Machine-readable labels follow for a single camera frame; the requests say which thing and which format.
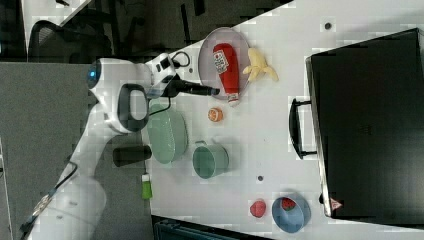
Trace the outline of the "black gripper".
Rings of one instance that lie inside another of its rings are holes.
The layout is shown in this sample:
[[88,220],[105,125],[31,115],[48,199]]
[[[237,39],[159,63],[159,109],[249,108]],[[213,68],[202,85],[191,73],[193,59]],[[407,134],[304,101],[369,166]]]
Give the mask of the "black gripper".
[[[162,97],[174,98],[181,92],[186,92],[190,88],[188,81],[182,80],[179,75],[171,79],[162,93]],[[189,90],[190,94],[201,96],[215,96],[220,93],[219,88],[210,86],[195,85]]]

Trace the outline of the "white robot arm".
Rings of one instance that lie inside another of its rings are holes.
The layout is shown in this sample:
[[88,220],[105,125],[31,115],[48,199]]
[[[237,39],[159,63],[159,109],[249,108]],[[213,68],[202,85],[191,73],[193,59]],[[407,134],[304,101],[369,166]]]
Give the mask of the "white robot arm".
[[179,93],[214,96],[220,90],[181,79],[173,57],[162,53],[147,63],[99,58],[87,85],[96,98],[77,146],[58,182],[20,226],[19,240],[90,240],[106,207],[107,195],[94,178],[107,143],[147,126],[149,102]]

